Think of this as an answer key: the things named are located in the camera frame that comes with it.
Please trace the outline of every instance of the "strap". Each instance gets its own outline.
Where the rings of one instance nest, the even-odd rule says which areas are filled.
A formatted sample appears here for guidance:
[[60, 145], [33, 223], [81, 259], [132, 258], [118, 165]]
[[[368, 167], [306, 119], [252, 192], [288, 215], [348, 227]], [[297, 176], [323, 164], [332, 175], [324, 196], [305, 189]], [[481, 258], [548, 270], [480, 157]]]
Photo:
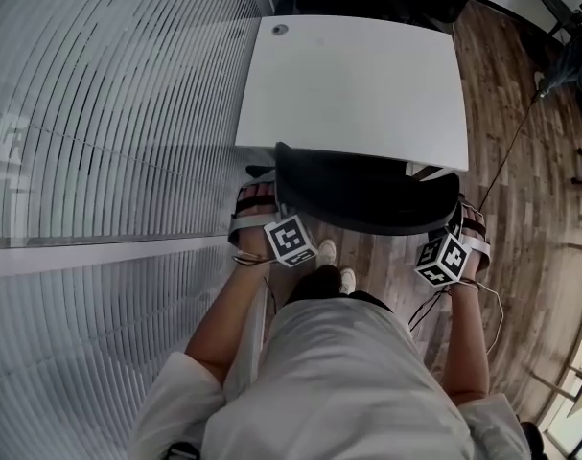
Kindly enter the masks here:
[[460, 239], [461, 245], [470, 248], [472, 250], [477, 250], [482, 253], [480, 258], [480, 263], [478, 264], [478, 271], [486, 269], [491, 263], [491, 245], [486, 241], [481, 241], [469, 235], [461, 235]]
[[258, 186], [259, 184], [268, 184], [269, 182], [275, 182], [275, 171], [269, 171], [257, 177], [256, 179], [252, 179], [246, 182], [242, 189], [247, 188], [248, 186]]
[[254, 206], [263, 206], [270, 204], [275, 206], [275, 196], [274, 195], [254, 195], [252, 197], [247, 197], [237, 202], [235, 206], [235, 214], [241, 213], [243, 210], [248, 208], [253, 208]]
[[474, 230], [475, 232], [478, 232], [483, 238], [486, 238], [486, 227], [482, 223], [477, 222], [475, 219], [464, 218], [463, 228]]
[[478, 252], [482, 252], [482, 254], [486, 255], [489, 259], [491, 258], [491, 245], [486, 241], [481, 241], [480, 239], [464, 234], [461, 237], [461, 244], [470, 247], [473, 250], [477, 250]]
[[276, 213], [262, 213], [260, 215], [253, 215], [251, 217], [231, 217], [229, 235], [232, 235], [233, 232], [236, 230], [241, 230], [242, 228], [265, 226], [272, 221], [279, 221]]

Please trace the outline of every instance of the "desk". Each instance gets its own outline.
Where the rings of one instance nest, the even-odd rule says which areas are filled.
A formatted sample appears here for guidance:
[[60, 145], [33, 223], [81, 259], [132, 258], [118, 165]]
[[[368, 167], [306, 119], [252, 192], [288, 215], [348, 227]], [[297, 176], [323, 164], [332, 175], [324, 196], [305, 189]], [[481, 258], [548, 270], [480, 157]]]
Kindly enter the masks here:
[[452, 38], [357, 17], [263, 18], [235, 144], [276, 142], [467, 171]]

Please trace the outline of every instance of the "black wire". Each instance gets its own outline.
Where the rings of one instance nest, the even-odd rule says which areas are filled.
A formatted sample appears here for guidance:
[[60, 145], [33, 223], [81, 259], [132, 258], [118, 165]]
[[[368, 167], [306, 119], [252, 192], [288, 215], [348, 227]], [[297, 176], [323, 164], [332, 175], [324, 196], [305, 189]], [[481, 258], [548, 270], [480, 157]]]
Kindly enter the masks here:
[[416, 326], [418, 324], [420, 324], [422, 322], [422, 320], [429, 315], [429, 312], [431, 311], [431, 309], [433, 307], [435, 307], [435, 304], [439, 301], [440, 297], [444, 294], [444, 293], [448, 293], [447, 289], [440, 289], [439, 291], [437, 291], [431, 298], [429, 298], [428, 300], [426, 300], [425, 302], [423, 302], [423, 304], [416, 310], [416, 312], [411, 316], [411, 318], [409, 319], [409, 322], [407, 323], [408, 325], [411, 325], [412, 320], [414, 320], [414, 317], [416, 316], [416, 314], [420, 311], [420, 309], [422, 309], [423, 307], [425, 307], [427, 305], [428, 302], [430, 302], [431, 300], [434, 300], [433, 303], [431, 304], [431, 306], [427, 309], [427, 311], [425, 313], [423, 313], [423, 315], [421, 315], [421, 318], [419, 318], [416, 323], [410, 328], [410, 332], [414, 331], [414, 329], [416, 329]]
[[484, 206], [484, 201], [486, 201], [486, 198], [489, 196], [489, 193], [491, 193], [491, 189], [495, 185], [495, 182], [498, 180], [498, 177], [500, 176], [500, 173], [501, 173], [501, 169], [503, 169], [505, 162], [508, 160], [508, 155], [510, 154], [512, 147], [514, 146], [514, 143], [517, 141], [517, 137], [519, 136], [521, 129], [523, 129], [524, 122], [529, 117], [529, 111], [531, 110], [531, 106], [534, 105], [537, 102], [537, 100], [538, 100], [538, 92], [536, 92], [536, 95], [533, 96], [533, 99], [531, 99], [531, 104], [527, 108], [527, 111], [524, 113], [523, 119], [521, 120], [521, 123], [519, 124], [519, 127], [517, 128], [516, 133], [514, 133], [514, 137], [512, 138], [512, 142], [510, 142], [510, 146], [508, 147], [508, 151], [506, 152], [505, 156], [503, 157], [503, 160], [500, 163], [500, 167], [498, 168], [498, 172], [495, 174], [495, 177], [493, 177], [493, 180], [491, 181], [491, 185], [489, 186], [489, 189], [486, 190], [486, 195], [484, 195], [484, 198], [482, 199], [482, 202], [480, 203], [480, 207], [478, 208], [479, 211], [482, 211], [482, 206]]
[[278, 312], [278, 304], [275, 301], [275, 296], [273, 295], [273, 291], [271, 291], [271, 286], [269, 285], [268, 279], [263, 276], [263, 281], [265, 281], [265, 285], [268, 287], [269, 294], [271, 295], [271, 300], [273, 301], [273, 314], [275, 315]]
[[428, 303], [428, 302], [430, 302], [430, 301], [431, 301], [433, 298], [435, 298], [435, 297], [438, 295], [438, 293], [439, 293], [439, 291], [437, 291], [436, 293], [434, 293], [434, 294], [433, 294], [432, 296], [430, 296], [430, 297], [429, 297], [427, 300], [425, 300], [425, 301], [424, 301], [424, 302], [421, 304], [421, 306], [420, 306], [418, 309], [416, 309], [416, 312], [412, 314], [412, 316], [409, 318], [409, 321], [407, 322], [407, 324], [408, 324], [409, 326], [411, 326], [411, 325], [412, 325], [412, 320], [414, 320], [414, 317], [416, 317], [416, 314], [417, 314], [419, 311], [421, 311], [421, 309], [422, 309], [423, 307], [425, 307], [425, 306], [427, 305], [427, 303]]

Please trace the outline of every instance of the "sleeve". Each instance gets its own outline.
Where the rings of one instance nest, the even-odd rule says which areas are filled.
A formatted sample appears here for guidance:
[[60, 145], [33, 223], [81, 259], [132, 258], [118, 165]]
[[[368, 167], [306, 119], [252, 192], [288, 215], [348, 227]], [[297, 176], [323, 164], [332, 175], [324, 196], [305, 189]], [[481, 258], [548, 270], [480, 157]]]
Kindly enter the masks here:
[[191, 357], [172, 353], [137, 415], [128, 459], [160, 459], [177, 441], [200, 450], [205, 423], [223, 406], [221, 385], [212, 374]]
[[459, 407], [474, 443], [476, 459], [529, 460], [529, 444], [512, 407], [503, 394], [464, 403]]

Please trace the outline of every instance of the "white sneaker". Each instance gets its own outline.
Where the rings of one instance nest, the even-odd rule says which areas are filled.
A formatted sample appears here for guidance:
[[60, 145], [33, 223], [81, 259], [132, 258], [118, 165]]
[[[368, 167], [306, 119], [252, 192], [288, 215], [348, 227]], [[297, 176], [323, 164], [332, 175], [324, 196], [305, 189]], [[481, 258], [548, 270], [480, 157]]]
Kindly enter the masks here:
[[542, 80], [544, 79], [544, 73], [540, 71], [533, 72], [533, 84], [536, 90], [540, 90], [540, 85], [542, 85]]
[[336, 250], [336, 243], [331, 239], [322, 241], [318, 246], [318, 255], [316, 255], [316, 267], [322, 265], [336, 265], [336, 257], [338, 251]]
[[349, 295], [357, 288], [357, 276], [355, 276], [355, 271], [350, 267], [345, 267], [340, 274], [341, 289], [339, 292]]

